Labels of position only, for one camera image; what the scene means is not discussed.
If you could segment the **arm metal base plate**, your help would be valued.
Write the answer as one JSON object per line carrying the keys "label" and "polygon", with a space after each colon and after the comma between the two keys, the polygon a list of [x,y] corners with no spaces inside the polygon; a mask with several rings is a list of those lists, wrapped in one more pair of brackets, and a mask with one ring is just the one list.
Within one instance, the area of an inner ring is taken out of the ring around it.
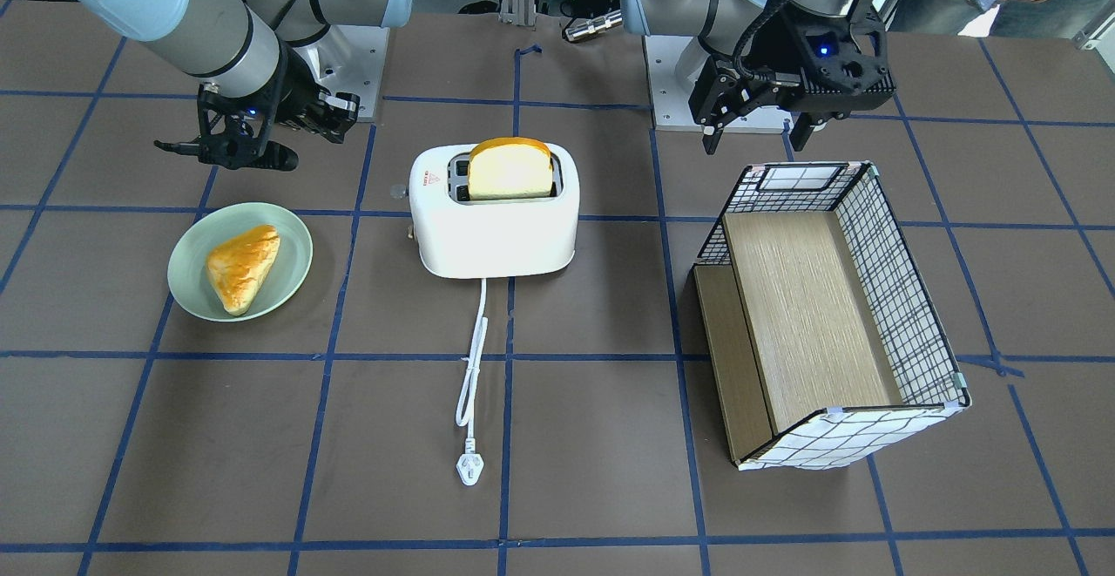
{"label": "arm metal base plate", "polygon": [[[688,99],[694,92],[707,52],[696,37],[644,36],[646,76],[652,95],[655,125],[661,131],[700,131],[694,123]],[[762,106],[724,131],[780,134],[793,117],[775,106]]]}
{"label": "arm metal base plate", "polygon": [[309,64],[317,82],[332,94],[359,97],[359,123],[374,123],[382,92],[390,28],[331,25],[314,43],[294,48]]}

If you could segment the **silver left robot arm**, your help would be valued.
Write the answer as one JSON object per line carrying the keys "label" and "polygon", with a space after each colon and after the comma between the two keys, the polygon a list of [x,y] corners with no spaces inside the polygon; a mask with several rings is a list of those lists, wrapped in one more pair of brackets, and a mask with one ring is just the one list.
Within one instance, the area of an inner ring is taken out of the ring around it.
{"label": "silver left robot arm", "polygon": [[708,154],[764,106],[794,116],[799,152],[828,120],[895,96],[875,0],[621,0],[621,14],[632,33],[696,40],[701,67],[686,107]]}

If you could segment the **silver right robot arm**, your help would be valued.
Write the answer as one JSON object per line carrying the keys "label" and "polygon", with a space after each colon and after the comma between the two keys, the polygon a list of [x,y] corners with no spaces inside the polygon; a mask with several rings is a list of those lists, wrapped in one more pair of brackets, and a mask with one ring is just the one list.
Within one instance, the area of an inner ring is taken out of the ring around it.
{"label": "silver right robot arm", "polygon": [[278,126],[331,144],[370,119],[369,52],[351,30],[406,25],[413,0],[78,0],[198,81],[198,135],[162,152],[227,170],[295,169]]}

